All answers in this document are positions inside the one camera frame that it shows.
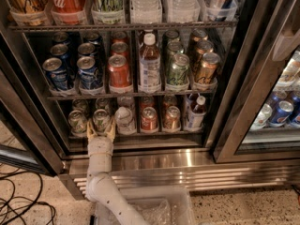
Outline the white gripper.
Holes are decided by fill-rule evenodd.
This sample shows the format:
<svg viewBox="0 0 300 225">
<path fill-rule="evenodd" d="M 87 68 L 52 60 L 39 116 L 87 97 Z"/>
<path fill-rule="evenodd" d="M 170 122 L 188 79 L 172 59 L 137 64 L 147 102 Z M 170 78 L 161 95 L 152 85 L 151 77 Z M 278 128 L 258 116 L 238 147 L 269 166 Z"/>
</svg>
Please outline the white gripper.
<svg viewBox="0 0 300 225">
<path fill-rule="evenodd" d="M 108 137 L 96 137 L 96 132 L 93 127 L 92 120 L 89 119 L 87 121 L 87 130 L 86 135 L 87 138 L 90 140 L 87 148 L 88 148 L 88 155 L 96 155 L 96 154 L 113 154 L 113 143 L 111 140 L 115 138 L 115 121 L 114 118 L 111 119 L 110 124 L 105 130 L 106 136 Z"/>
</svg>

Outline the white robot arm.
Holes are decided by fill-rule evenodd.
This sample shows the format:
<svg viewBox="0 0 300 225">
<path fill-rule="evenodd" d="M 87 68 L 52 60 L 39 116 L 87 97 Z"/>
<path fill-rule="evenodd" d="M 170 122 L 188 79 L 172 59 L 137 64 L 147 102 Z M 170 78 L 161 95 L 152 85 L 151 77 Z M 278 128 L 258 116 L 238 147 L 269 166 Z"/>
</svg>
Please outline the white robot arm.
<svg viewBox="0 0 300 225">
<path fill-rule="evenodd" d="M 121 225 L 149 225 L 119 191 L 110 176 L 112 171 L 113 142 L 108 136 L 99 136 L 91 120 L 87 122 L 89 164 L 86 197 L 91 202 L 108 208 Z"/>
</svg>

